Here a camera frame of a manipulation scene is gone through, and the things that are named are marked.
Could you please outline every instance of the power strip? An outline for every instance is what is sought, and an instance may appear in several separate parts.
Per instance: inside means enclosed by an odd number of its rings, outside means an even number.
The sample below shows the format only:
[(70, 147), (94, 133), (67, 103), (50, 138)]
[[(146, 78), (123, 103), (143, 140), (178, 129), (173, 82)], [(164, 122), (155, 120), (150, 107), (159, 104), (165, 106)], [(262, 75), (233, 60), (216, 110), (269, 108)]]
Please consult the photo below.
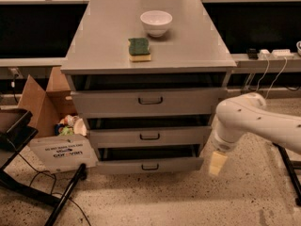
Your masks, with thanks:
[(289, 49), (275, 49), (272, 51), (272, 55), (275, 58), (293, 58), (293, 54), (291, 53), (291, 50)]

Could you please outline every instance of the black stand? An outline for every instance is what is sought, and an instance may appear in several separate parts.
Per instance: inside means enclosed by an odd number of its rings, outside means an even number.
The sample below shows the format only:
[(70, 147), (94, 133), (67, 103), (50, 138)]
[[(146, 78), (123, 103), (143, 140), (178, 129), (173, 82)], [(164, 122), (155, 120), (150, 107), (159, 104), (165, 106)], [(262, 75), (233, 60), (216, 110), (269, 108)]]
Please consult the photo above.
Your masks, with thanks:
[(301, 170), (301, 161), (291, 161), (290, 157), (288, 156), (286, 150), (283, 147), (273, 143), (275, 146), (278, 147), (279, 152), (281, 154), (282, 160), (284, 165), (289, 172), (291, 181), (293, 183), (294, 190), (297, 194), (297, 198), (295, 199), (295, 203), (298, 206), (301, 206), (301, 185), (300, 181), (295, 173), (296, 170)]
[(15, 191), (19, 194), (22, 194), (28, 198), (34, 199), (39, 202), (43, 202), (47, 205), (54, 207), (54, 210), (53, 210), (51, 216), (48, 218), (48, 220), (45, 224), (47, 226), (51, 226), (55, 223), (57, 216), (63, 209), (66, 201), (68, 200), (69, 196), (71, 195), (78, 180), (86, 178), (86, 171), (85, 171), (86, 165), (82, 164), (79, 167), (79, 169), (77, 170), (77, 172), (75, 172), (73, 178), (70, 180), (68, 186), (66, 187), (65, 192), (63, 193), (63, 195), (60, 198), (57, 198), (51, 194), (47, 194), (43, 191), (36, 190), (33, 187), (18, 183), (16, 180), (14, 180), (12, 177), (10, 177), (6, 172), (4, 172), (4, 169), (6, 166), (9, 165), (9, 163), (13, 160), (13, 158), (25, 147), (25, 145), (35, 136), (35, 134), (37, 132), (38, 131), (36, 129), (27, 126), (23, 130), (23, 134), (21, 135), (22, 139), (19, 139), (19, 141), (14, 141), (14, 144), (16, 145), (17, 150), (15, 152), (11, 153), (7, 162), (4, 165), (1, 165), (0, 186), (4, 187), (6, 189), (9, 189), (9, 190)]

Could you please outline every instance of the cabinet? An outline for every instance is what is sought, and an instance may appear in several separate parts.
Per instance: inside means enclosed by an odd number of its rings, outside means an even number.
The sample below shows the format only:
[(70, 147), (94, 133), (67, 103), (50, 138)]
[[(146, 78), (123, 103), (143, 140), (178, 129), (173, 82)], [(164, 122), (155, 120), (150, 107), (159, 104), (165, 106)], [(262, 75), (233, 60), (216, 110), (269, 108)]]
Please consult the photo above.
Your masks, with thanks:
[[(149, 9), (168, 11), (174, 24), (162, 38), (147, 37), (150, 62), (133, 63), (127, 39), (147, 36), (138, 19)], [(235, 63), (199, 0), (92, 0), (73, 44), (61, 70), (100, 173), (200, 169)]]

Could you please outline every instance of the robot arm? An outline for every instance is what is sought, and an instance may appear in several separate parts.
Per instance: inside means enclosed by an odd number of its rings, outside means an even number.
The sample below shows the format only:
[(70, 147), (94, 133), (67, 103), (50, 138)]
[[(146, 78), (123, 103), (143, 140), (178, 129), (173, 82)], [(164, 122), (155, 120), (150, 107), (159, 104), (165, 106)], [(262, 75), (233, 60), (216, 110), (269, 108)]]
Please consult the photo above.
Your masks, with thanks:
[(221, 102), (216, 108), (216, 149), (229, 152), (244, 133), (250, 132), (301, 154), (301, 118), (271, 113), (263, 110), (265, 106), (264, 98), (258, 93)]

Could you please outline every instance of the cardboard box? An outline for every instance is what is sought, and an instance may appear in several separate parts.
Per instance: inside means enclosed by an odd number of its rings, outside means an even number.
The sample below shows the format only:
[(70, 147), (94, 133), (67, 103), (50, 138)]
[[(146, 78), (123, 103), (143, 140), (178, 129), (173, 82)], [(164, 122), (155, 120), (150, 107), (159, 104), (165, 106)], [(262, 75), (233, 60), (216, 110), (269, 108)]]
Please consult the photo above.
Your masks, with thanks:
[(46, 91), (32, 76), (28, 76), (18, 107), (33, 114), (28, 125), (38, 129), (36, 137), (54, 136), (55, 125), (62, 118), (77, 114), (73, 101), (66, 99), (70, 94), (67, 79), (60, 67), (53, 67)]
[(30, 149), (51, 173), (78, 170), (81, 164), (96, 167), (98, 159), (89, 141), (82, 135), (34, 138)]

